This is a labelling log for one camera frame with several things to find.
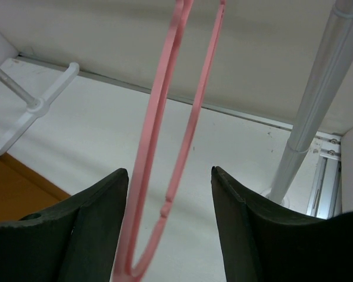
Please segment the pink plastic hanger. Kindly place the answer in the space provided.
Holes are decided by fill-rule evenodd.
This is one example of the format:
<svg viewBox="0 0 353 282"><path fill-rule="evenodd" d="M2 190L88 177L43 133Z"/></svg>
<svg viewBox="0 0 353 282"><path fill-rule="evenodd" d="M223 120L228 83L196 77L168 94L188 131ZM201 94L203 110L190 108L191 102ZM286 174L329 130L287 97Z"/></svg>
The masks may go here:
<svg viewBox="0 0 353 282"><path fill-rule="evenodd" d="M132 262L136 241L144 210L144 203L168 90L192 5L192 1L176 2L171 23L165 38L154 83L151 89L134 169L129 185L129 194L113 267L113 281L140 281L146 273L164 232L181 181L192 140L194 138L212 62L219 41L225 13L225 1L220 1L219 3L197 92L195 94L178 158L165 195L165 201L159 212L159 219L153 228L152 234L141 258L136 265L133 265Z"/></svg>

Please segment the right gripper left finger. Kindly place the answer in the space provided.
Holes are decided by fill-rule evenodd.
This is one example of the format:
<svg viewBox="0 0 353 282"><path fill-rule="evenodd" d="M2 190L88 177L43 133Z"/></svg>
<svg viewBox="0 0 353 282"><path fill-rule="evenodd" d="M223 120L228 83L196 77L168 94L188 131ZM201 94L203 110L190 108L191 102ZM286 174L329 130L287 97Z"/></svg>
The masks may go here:
<svg viewBox="0 0 353 282"><path fill-rule="evenodd" d="M109 281L128 172L20 220L0 222L0 281Z"/></svg>

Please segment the brown trousers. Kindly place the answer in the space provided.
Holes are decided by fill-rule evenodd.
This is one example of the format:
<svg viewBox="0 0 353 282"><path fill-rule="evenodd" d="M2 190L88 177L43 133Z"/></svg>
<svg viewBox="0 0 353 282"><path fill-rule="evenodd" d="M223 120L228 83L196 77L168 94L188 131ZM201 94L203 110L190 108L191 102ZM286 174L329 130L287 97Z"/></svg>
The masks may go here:
<svg viewBox="0 0 353 282"><path fill-rule="evenodd" d="M19 220L69 196L11 155L0 156L0 222Z"/></svg>

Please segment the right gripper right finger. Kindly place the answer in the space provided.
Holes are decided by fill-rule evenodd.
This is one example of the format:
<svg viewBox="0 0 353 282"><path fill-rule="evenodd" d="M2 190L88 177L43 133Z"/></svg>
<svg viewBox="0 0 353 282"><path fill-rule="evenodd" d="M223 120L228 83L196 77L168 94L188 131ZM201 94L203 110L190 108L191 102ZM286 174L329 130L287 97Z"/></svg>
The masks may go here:
<svg viewBox="0 0 353 282"><path fill-rule="evenodd" d="M307 216L218 166L211 186L227 281L353 281L353 211Z"/></svg>

